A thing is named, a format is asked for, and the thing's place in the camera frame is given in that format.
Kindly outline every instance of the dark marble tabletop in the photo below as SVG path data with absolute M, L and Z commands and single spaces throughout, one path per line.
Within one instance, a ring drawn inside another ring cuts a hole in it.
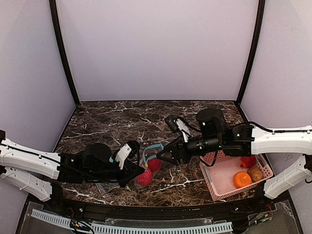
M 152 144 L 165 145 L 177 137 L 164 122 L 168 114 L 183 116 L 197 126 L 196 113 L 208 107 L 221 109 L 230 126 L 243 121 L 232 101 L 84 102 L 71 118 L 57 152 L 76 153 L 85 145 L 97 142 L 107 144 L 113 152 L 128 140 L 137 140 L 141 150 Z M 101 195 L 95 184 L 61 185 L 68 199 L 101 204 L 168 207 L 215 203 L 204 181 L 198 157 L 180 166 L 163 162 L 153 181 L 145 188 L 138 188 L 131 181 L 126 188 L 116 186 Z M 253 195 L 254 190 L 250 190 L 218 202 Z

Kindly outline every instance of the white backdrop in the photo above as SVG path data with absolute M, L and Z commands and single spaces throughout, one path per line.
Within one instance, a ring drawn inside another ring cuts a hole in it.
M 250 0 L 58 0 L 80 100 L 237 97 Z
M 49 1 L 0 1 L 0 129 L 18 144 L 51 151 L 74 102 Z M 0 234 L 14 234 L 27 193 L 0 181 Z
M 312 124 L 312 2 L 266 1 L 262 29 L 242 107 L 267 127 Z M 269 154 L 276 173 L 298 158 Z M 304 233 L 312 233 L 312 186 L 290 189 Z

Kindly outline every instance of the pink plastic crate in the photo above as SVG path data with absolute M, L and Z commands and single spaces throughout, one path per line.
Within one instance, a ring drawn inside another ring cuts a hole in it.
M 206 154 L 202 159 L 211 165 L 215 153 Z M 218 151 L 217 160 L 213 167 L 207 167 L 200 163 L 201 171 L 204 175 L 206 184 L 213 201 L 225 199 L 256 187 L 261 181 L 269 179 L 273 176 L 273 171 L 269 167 L 262 155 L 256 155 L 256 166 L 263 172 L 264 178 L 251 185 L 237 189 L 233 184 L 233 176 L 237 172 L 247 172 L 247 169 L 240 168 L 240 157 L 226 156 L 223 151 Z

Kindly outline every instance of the orange fruit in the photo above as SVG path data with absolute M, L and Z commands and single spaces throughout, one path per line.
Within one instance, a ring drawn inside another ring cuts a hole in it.
M 252 182 L 253 180 L 247 172 L 238 172 L 233 177 L 234 186 L 238 189 L 250 185 Z

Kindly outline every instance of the red fruit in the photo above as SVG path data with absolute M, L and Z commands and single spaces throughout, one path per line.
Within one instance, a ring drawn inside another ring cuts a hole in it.
M 256 159 L 254 155 L 252 155 L 251 157 L 241 157 L 240 162 L 242 167 L 251 168 L 255 165 Z
M 158 158 L 153 158 L 151 160 L 148 160 L 148 168 L 151 169 L 152 172 L 156 172 L 161 168 L 161 160 Z
M 136 177 L 137 183 L 140 185 L 148 185 L 152 181 L 152 171 L 150 169 L 147 169 L 147 171 L 143 172 L 142 174 L 138 175 Z

